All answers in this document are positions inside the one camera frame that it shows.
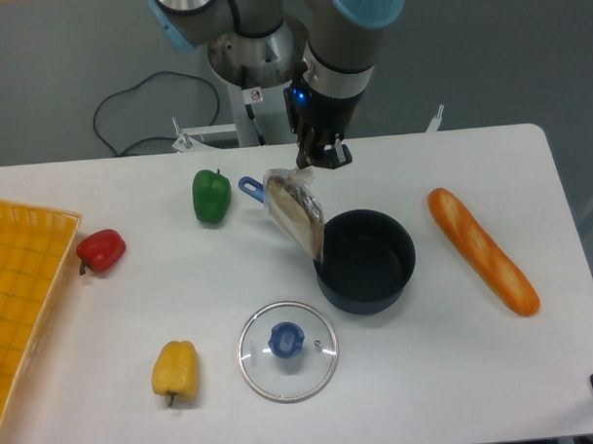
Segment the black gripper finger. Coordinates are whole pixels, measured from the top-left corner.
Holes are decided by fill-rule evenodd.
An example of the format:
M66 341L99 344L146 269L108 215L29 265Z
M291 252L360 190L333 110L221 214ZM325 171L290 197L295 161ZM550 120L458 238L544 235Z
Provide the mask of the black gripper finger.
M326 169L338 169L352 162L352 153L346 143L343 143L343 137L337 133L333 139L323 143L319 150L319 160L317 165Z
M298 154L295 164L304 169L310 166L321 167L323 161L323 144L320 131L313 127L301 129L297 133Z

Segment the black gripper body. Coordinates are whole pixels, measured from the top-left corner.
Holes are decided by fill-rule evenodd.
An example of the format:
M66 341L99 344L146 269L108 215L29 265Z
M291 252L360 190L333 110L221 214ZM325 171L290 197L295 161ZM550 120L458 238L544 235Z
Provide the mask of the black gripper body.
M346 128L362 94L340 98L324 95L306 82L293 82L283 91L291 132L300 149L314 148L323 138L326 145L345 139Z

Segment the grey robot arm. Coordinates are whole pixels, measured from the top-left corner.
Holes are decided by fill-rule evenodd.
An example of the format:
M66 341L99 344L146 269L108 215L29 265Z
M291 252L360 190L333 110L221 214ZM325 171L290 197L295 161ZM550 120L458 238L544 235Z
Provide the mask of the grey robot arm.
M304 0L311 25L283 0L148 0L178 49L206 47L213 72L256 144L294 135L299 168L351 162L346 128L406 0Z

